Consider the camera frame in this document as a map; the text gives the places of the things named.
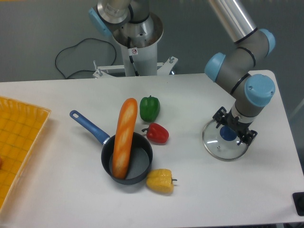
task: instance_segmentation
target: plastic vegetable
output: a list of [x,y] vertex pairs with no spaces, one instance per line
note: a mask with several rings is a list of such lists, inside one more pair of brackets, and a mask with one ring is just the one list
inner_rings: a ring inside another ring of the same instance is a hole
[[142,129],[147,131],[147,138],[156,143],[166,143],[169,138],[169,132],[157,123],[152,123],[148,128]]
[[113,176],[119,179],[124,179],[128,171],[137,109],[137,101],[129,98],[119,113],[112,162]]
[[146,122],[154,122],[160,113],[160,101],[153,96],[144,97],[139,105],[140,116]]
[[171,170],[158,169],[152,170],[147,175],[147,186],[157,192],[172,193],[174,189]]

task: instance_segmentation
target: warning sticker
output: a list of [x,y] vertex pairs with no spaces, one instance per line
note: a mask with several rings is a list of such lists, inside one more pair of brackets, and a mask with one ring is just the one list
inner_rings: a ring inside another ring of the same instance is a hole
[[128,53],[129,53],[130,56],[137,55],[138,54],[138,49],[136,47],[129,48]]

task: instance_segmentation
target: glass lid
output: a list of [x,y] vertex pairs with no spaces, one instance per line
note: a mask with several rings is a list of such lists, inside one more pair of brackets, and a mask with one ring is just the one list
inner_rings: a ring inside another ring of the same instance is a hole
[[207,151],[215,158],[230,161],[241,157],[248,149],[245,143],[239,143],[237,134],[228,126],[216,128],[217,123],[211,120],[203,130],[203,142]]

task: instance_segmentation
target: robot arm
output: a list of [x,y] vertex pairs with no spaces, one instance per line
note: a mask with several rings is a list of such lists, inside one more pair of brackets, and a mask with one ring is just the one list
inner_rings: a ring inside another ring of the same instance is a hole
[[250,145],[257,132],[248,127],[270,102],[274,82],[264,75],[251,76],[248,71],[275,47],[274,36],[266,29],[258,30],[243,6],[236,0],[209,0],[216,15],[237,48],[229,55],[217,53],[205,67],[207,76],[236,101],[229,113],[220,108],[213,119],[232,129],[239,143]]
[[92,23],[120,45],[126,76],[157,74],[161,20],[150,13],[148,0],[100,0],[89,10]]
[[[222,53],[214,55],[205,67],[207,76],[236,99],[228,113],[222,107],[213,119],[218,124],[217,128],[221,124],[227,126],[240,138],[239,143],[250,145],[257,132],[248,127],[270,102],[275,85],[269,77],[251,76],[248,71],[273,50],[275,38],[266,29],[258,30],[237,0],[209,0],[209,3],[237,45],[235,51],[227,56]],[[156,74],[157,51],[149,47],[158,42],[163,29],[159,18],[150,13],[148,0],[101,0],[90,9],[89,15],[102,34],[113,35],[121,45],[123,56],[127,56],[123,58],[126,75],[132,76],[137,72],[135,59],[133,61],[125,51],[133,47],[142,53],[146,50],[148,56],[154,53],[153,61],[152,58],[141,57],[136,65],[141,75]]]

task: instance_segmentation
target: yellow bell pepper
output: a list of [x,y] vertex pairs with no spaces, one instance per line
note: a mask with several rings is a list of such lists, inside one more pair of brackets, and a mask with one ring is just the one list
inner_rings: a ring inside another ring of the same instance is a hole
[[172,193],[174,189],[172,181],[174,180],[176,181],[176,179],[172,179],[171,170],[158,169],[148,173],[146,184],[154,191]]

